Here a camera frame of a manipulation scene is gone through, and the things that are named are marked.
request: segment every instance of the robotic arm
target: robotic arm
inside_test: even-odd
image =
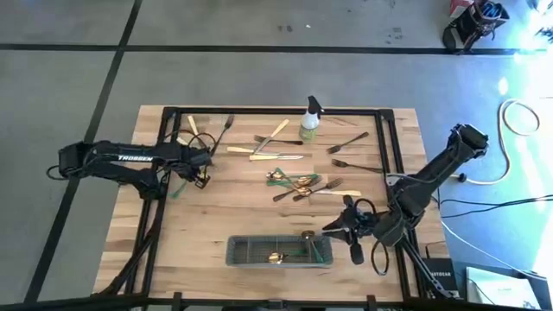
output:
[[[156,199],[161,193],[157,173],[150,168],[132,169],[113,162],[152,162],[160,168],[175,171],[181,178],[194,181],[203,188],[209,177],[200,167],[211,164],[209,149],[196,149],[179,143],[158,143],[155,146],[111,143],[74,143],[59,152],[60,175],[64,178],[96,176],[120,183],[130,183],[142,199]]]
[[[419,223],[424,209],[430,203],[432,193],[463,163],[483,156],[486,150],[486,135],[471,125],[457,124],[452,129],[446,149],[420,172],[414,175],[386,177],[390,211],[377,213],[373,206],[372,213],[361,212],[357,208],[360,200],[353,202],[350,196],[345,196],[346,209],[334,222],[322,228],[323,235],[348,243],[355,264],[364,262],[359,238],[374,235],[383,246],[399,244],[432,285],[433,290],[444,297],[452,297],[432,276],[405,233]]]

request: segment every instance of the gray floor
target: gray floor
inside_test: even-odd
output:
[[[117,44],[131,5],[131,0],[4,0],[0,43]],[[529,11],[524,2],[505,6],[512,20],[497,30],[495,41],[479,41],[480,48],[524,47],[518,38]],[[144,0],[130,44],[439,48],[447,11],[447,2],[439,0]],[[56,162],[58,148],[82,139],[112,57],[0,51],[0,303],[24,297],[65,190],[44,170]],[[129,52],[97,139],[129,142],[140,105],[305,105],[314,94],[324,105],[416,108],[429,158],[442,150],[453,125],[474,124],[489,134],[492,146],[463,170],[492,179],[505,167],[497,106],[510,97],[553,95],[540,76],[551,72],[551,64],[541,56]],[[504,95],[498,88],[502,79],[509,86]],[[540,134],[525,140],[506,134],[513,157],[506,181],[491,187],[449,183],[442,198],[502,201],[551,193],[546,133],[552,114],[550,103],[540,107]],[[511,116],[513,123],[529,126],[524,111]],[[116,193],[109,181],[81,182],[41,299],[91,292]],[[543,241],[553,234],[549,207],[508,207],[447,223],[520,269],[544,271],[553,256]],[[451,204],[442,213],[470,208]],[[448,237],[448,246],[454,260],[501,266],[454,238]]]

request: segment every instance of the red object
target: red object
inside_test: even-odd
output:
[[[449,16],[452,18],[459,17],[473,2],[473,0],[451,0]]]

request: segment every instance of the wooden table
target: wooden table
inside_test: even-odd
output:
[[[162,109],[163,106],[155,105],[141,107],[132,143],[156,142]],[[424,166],[426,157],[415,110],[395,109],[394,112],[405,170],[416,172]],[[189,184],[180,197],[167,199],[150,296],[171,297],[175,291],[181,291],[184,297],[197,299],[364,301],[367,295],[375,295],[377,301],[402,300],[394,251],[390,249],[391,267],[387,276],[378,276],[369,258],[375,241],[372,237],[361,239],[365,251],[365,263],[361,265],[351,262],[345,243],[333,240],[334,264],[327,269],[243,269],[226,266],[226,241],[231,235],[300,234],[305,230],[320,232],[344,208],[340,196],[323,194],[298,202],[294,202],[291,196],[273,202],[271,198],[284,189],[267,187],[265,174],[276,167],[289,175],[315,172],[321,174],[324,181],[342,177],[345,182],[337,190],[360,190],[363,197],[372,200],[379,211],[387,209],[382,175],[356,168],[336,168],[330,162],[336,158],[381,167],[374,117],[323,116],[314,143],[303,146],[270,143],[264,148],[266,151],[305,155],[301,160],[250,162],[247,155],[226,152],[227,146],[254,149],[257,143],[253,141],[253,135],[269,135],[285,117],[289,119],[289,125],[277,138],[298,139],[301,116],[236,115],[234,124],[226,132],[213,158],[216,168],[211,169],[212,179],[208,186],[200,190]],[[194,119],[200,131],[217,137],[226,115],[201,114],[194,115]],[[182,124],[184,128],[189,128],[186,118],[182,119]],[[326,148],[366,130],[370,133],[369,137],[335,155],[326,153]],[[393,163],[390,136],[387,131],[385,134]],[[172,175],[169,192],[180,185],[178,176]],[[142,201],[135,188],[121,187],[95,291],[104,288],[129,259],[141,208]],[[427,243],[444,239],[435,206],[427,208],[416,232],[421,249]],[[431,247],[432,254],[438,257],[448,255],[445,244]],[[378,265],[383,267],[385,257],[380,247],[376,258]],[[408,258],[406,261],[410,290],[414,295],[416,285],[412,265]],[[143,262],[138,281],[142,279]]]

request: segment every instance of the spray bottle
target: spray bottle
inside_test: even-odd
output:
[[[313,142],[316,137],[317,128],[321,121],[321,112],[324,112],[315,96],[308,97],[309,106],[302,117],[300,137],[304,142]]]

